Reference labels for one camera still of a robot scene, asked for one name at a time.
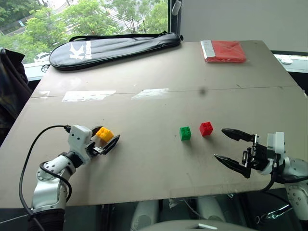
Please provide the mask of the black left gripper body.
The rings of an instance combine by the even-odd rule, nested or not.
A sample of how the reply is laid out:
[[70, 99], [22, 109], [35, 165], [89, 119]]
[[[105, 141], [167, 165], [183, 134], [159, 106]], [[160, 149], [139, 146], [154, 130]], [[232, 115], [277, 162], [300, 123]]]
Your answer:
[[107, 154], [107, 147], [108, 145], [106, 144], [103, 147], [98, 147], [96, 146], [95, 142], [90, 142], [90, 144], [85, 148], [86, 153], [90, 158], [94, 158], [97, 155], [106, 155]]

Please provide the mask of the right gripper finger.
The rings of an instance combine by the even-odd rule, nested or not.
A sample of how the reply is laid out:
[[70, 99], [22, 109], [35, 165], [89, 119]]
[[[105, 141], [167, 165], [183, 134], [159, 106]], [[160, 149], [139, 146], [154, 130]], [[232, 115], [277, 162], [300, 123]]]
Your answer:
[[248, 134], [246, 132], [243, 132], [238, 129], [233, 129], [233, 128], [223, 128], [222, 133], [225, 134], [227, 137], [239, 141], [239, 140], [244, 140], [246, 142], [254, 142], [255, 141], [255, 135], [253, 134]]
[[250, 178], [250, 174], [251, 174], [251, 169], [245, 166], [242, 166], [239, 164], [239, 162], [230, 159], [228, 157], [225, 156], [221, 156], [218, 154], [214, 154], [214, 157], [221, 162], [224, 166], [226, 166], [227, 168], [240, 173], [241, 175], [243, 175], [245, 178]]

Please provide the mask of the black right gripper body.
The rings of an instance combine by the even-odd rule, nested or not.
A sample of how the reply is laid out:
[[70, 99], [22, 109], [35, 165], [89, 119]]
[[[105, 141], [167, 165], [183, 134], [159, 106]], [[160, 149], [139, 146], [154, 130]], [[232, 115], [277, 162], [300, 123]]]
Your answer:
[[267, 147], [259, 144], [258, 135], [245, 134], [243, 140], [253, 144], [243, 151], [242, 165], [263, 171], [270, 162], [267, 157]]

